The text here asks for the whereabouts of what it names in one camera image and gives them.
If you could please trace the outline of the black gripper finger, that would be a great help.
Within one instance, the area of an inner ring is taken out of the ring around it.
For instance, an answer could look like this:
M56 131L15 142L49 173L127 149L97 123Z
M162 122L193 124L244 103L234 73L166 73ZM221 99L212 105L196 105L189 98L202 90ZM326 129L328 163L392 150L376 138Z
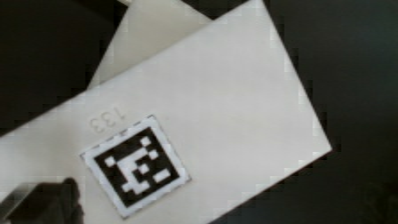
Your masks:
M81 190L74 178L24 183L0 201L0 224L81 224Z

